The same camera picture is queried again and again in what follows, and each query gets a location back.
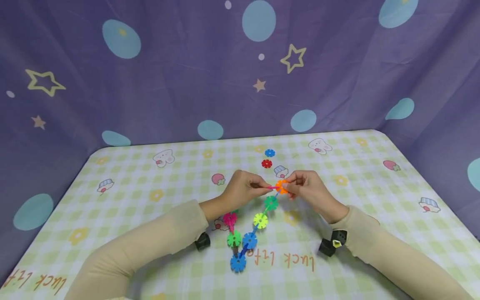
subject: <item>beige sleeve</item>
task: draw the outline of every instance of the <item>beige sleeve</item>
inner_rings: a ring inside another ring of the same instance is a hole
[[[425,254],[380,227],[374,218],[349,206],[348,215],[332,225],[345,230],[345,246],[413,299],[473,299],[444,269]]]
[[[136,270],[158,257],[186,248],[207,227],[205,215],[195,200],[174,207],[95,250],[85,260],[65,300],[125,296]]]

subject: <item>green checkered tablecloth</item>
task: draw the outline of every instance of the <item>green checkered tablecloth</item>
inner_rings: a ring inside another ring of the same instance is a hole
[[[265,149],[273,149],[275,156],[266,157]],[[271,168],[262,167],[265,159]],[[480,299],[480,243],[376,131],[101,149],[82,168],[0,289],[0,298],[63,299],[94,249],[182,202],[218,196],[236,169],[260,174],[271,184],[296,169],[316,170],[335,197],[378,219]],[[151,262],[135,274],[129,298],[407,298],[346,249],[328,259],[317,256],[328,227],[302,201],[282,195],[279,200],[267,228],[257,234],[243,273],[230,270],[228,232],[217,220],[207,230],[210,248],[198,252],[192,245]],[[242,234],[251,231],[253,216],[262,208],[262,201],[253,201],[240,209],[235,228]]]

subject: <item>star print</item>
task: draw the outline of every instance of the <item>star print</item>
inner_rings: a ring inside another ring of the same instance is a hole
[[[37,115],[36,118],[32,117],[32,120],[33,120],[33,122],[35,122],[35,124],[33,125],[34,128],[35,128],[35,127],[40,127],[41,129],[45,130],[45,126],[44,126],[44,125],[45,125],[47,122],[43,121],[42,118],[40,118],[39,115]]]
[[[292,72],[293,69],[295,69],[296,67],[303,67],[302,57],[305,54],[306,50],[307,50],[307,48],[297,49],[297,48],[295,48],[295,46],[293,44],[290,44],[290,47],[288,48],[288,55],[280,60],[281,63],[287,65],[287,74],[290,74],[290,72]],[[292,51],[295,54],[301,53],[300,56],[299,56],[299,62],[300,63],[294,63],[293,65],[290,64],[288,59],[290,58],[290,56],[292,56]]]
[[[45,73],[38,73],[38,72],[27,69],[27,70],[25,70],[25,72],[27,72],[28,76],[30,76],[30,78],[32,79],[32,81],[28,84],[28,87],[27,87],[29,90],[42,90],[45,93],[47,93],[47,95],[49,95],[50,97],[53,97],[55,95],[55,90],[65,90],[66,89],[63,85],[59,84],[55,80],[55,76],[50,71],[45,72]],[[48,76],[48,77],[50,77],[50,81],[52,81],[52,83],[54,83],[55,86],[52,86],[49,90],[47,90],[44,86],[37,86],[36,84],[38,82],[38,79],[35,76],[40,76],[40,77],[47,77]]]
[[[266,81],[260,81],[260,79],[257,79],[257,83],[253,85],[253,87],[257,89],[257,93],[261,90],[265,90],[265,83]]]

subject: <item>cartoon rabbit print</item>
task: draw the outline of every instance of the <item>cartoon rabbit print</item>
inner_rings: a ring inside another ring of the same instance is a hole
[[[308,147],[321,155],[327,154],[327,151],[332,151],[332,147],[320,138],[311,141]]]
[[[155,161],[157,167],[163,168],[167,164],[173,163],[175,161],[175,157],[173,156],[173,151],[168,149],[155,154],[153,160]]]

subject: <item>blue snowflake block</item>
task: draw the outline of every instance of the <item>blue snowflake block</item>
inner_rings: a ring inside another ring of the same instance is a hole
[[[230,259],[230,268],[233,272],[239,273],[245,269],[247,265],[247,260],[245,259],[245,255],[242,257],[236,257],[235,255],[232,256]]]
[[[258,242],[257,236],[253,232],[245,233],[242,242],[244,247],[246,246],[247,250],[253,249]]]
[[[266,149],[265,150],[265,155],[267,157],[274,157],[275,156],[275,151],[273,149]]]

